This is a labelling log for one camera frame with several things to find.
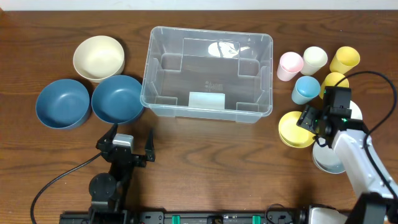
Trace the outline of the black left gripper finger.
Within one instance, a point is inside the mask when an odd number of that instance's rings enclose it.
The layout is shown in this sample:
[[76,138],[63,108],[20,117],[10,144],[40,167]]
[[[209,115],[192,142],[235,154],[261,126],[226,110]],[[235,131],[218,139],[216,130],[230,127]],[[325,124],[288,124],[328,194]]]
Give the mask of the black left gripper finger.
[[146,157],[146,161],[150,161],[150,162],[154,162],[155,161],[155,151],[154,151],[154,130],[151,129],[149,131],[149,135],[146,141],[146,145],[145,145],[145,157]]
[[113,139],[117,134],[118,124],[114,123],[109,131],[104,134],[96,143],[96,148],[100,151],[110,151],[113,148]]

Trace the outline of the yellow small bowl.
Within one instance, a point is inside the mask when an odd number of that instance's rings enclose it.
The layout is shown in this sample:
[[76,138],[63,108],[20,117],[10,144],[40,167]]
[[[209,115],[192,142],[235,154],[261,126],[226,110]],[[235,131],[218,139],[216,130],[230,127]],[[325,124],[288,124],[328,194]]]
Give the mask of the yellow small bowl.
[[301,114],[300,111],[291,111],[283,115],[279,121],[279,136],[290,147],[305,148],[315,142],[313,133],[297,126]]

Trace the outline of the light blue cup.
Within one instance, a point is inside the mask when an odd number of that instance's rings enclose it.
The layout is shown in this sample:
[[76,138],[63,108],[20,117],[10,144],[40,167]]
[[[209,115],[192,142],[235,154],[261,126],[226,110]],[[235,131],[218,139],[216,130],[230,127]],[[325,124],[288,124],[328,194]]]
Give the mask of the light blue cup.
[[292,91],[292,101],[298,105],[304,105],[318,96],[320,84],[316,78],[311,76],[300,77]]

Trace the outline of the grey-blue small bowl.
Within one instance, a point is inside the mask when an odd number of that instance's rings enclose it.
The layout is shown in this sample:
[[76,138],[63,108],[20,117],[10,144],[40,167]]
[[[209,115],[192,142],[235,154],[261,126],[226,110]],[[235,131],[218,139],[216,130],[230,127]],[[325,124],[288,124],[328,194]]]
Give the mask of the grey-blue small bowl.
[[322,171],[330,174],[341,174],[345,172],[343,163],[328,146],[320,147],[314,143],[312,150],[312,159],[314,164]]

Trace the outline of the white small bowl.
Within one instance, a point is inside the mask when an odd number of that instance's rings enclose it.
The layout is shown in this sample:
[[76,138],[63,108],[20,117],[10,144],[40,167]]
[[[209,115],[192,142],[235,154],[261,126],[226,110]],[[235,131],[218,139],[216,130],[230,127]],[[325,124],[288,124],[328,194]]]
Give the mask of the white small bowl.
[[355,102],[350,101],[349,108],[351,110],[351,119],[363,119],[362,112]]

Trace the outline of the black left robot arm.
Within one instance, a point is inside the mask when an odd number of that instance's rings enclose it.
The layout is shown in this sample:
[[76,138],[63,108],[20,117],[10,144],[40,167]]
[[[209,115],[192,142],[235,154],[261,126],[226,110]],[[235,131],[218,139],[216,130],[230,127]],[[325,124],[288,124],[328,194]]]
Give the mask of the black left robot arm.
[[96,143],[102,158],[111,164],[109,172],[100,173],[92,178],[89,184],[91,207],[89,224],[134,222],[134,215],[124,209],[127,191],[132,173],[136,167],[145,167],[155,161],[153,135],[150,130],[145,145],[145,154],[133,153],[134,138],[127,134],[117,133],[115,123]]

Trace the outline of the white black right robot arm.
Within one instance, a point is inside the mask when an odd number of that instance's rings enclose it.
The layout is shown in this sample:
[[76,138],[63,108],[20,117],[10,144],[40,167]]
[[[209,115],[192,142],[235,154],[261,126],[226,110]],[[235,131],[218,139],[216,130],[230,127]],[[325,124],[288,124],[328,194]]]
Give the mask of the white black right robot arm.
[[297,126],[323,138],[342,162],[358,197],[349,215],[334,209],[312,207],[307,223],[397,223],[397,184],[378,158],[363,121],[351,118],[348,108],[307,105]]

